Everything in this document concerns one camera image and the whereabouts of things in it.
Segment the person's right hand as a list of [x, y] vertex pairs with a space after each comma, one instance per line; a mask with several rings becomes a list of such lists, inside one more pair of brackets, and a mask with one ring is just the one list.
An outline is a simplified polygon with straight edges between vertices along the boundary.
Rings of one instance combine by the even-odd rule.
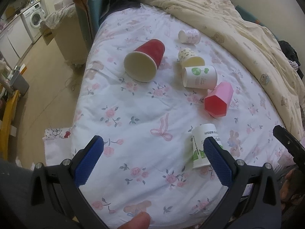
[[285, 182], [280, 189], [281, 209], [300, 205], [304, 199], [304, 176], [299, 168], [291, 169], [285, 176]]

